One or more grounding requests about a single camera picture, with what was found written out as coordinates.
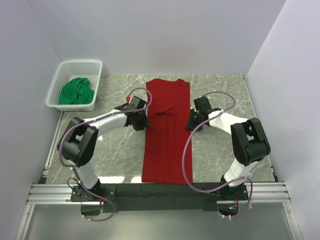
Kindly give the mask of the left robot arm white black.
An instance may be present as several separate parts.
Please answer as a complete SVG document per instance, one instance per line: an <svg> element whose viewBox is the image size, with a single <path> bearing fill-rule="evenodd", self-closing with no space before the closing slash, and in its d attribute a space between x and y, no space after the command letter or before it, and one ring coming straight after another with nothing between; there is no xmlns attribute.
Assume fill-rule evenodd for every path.
<svg viewBox="0 0 320 240"><path fill-rule="evenodd" d="M90 163L98 138L122 127L132 126L135 131L149 127L146 109L151 102L133 96L106 114L86 119L74 117L69 122L57 145L59 161L74 172L88 201L96 200L101 193L101 182Z"/></svg>

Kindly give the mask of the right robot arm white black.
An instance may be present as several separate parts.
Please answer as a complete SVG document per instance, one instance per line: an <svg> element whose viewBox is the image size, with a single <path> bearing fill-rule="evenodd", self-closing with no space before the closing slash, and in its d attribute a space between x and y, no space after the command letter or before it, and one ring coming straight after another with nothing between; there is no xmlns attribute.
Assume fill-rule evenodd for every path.
<svg viewBox="0 0 320 240"><path fill-rule="evenodd" d="M193 190L203 193L216 193L230 200L241 192L250 178L252 169L271 153L271 147L261 121L254 118L241 118L227 113L224 109L212 108L206 96L193 101L195 109L191 109L187 129L194 134L203 129L203 125L218 128L231 135L234 161L228 171L221 177L220 186L201 190L188 180L185 170L187 148L192 140L189 136L182 153L182 174L186 184Z"/></svg>

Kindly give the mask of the red t-shirt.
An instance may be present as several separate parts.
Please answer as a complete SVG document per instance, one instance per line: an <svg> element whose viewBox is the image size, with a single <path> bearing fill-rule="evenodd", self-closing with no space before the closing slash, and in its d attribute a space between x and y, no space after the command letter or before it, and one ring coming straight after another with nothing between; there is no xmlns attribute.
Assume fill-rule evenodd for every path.
<svg viewBox="0 0 320 240"><path fill-rule="evenodd" d="M190 84L183 79L160 78L146 83L150 91L147 110L150 126L145 131L141 180L144 183L186 184L193 182L192 147L185 146L191 110Z"/></svg>

